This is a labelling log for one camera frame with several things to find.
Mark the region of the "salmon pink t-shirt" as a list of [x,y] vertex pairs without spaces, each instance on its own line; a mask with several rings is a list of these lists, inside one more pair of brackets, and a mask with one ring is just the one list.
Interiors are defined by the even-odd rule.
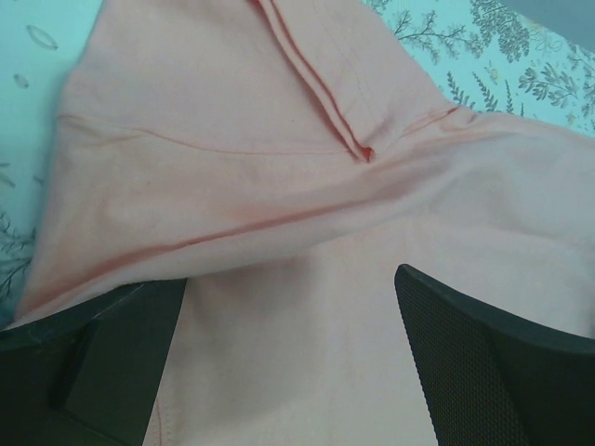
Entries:
[[107,1],[15,324],[183,278],[152,445],[429,445],[410,264],[577,335],[594,141],[446,99],[358,1]]

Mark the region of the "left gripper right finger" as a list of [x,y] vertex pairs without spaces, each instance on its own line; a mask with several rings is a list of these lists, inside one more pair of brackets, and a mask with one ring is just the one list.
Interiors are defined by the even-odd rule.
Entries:
[[394,286],[441,445],[591,445],[594,341],[464,295],[409,265]]

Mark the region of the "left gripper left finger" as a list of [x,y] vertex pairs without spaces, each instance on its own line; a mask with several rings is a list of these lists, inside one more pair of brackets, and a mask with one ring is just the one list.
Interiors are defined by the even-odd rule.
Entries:
[[3,331],[2,444],[142,444],[185,285],[123,286]]

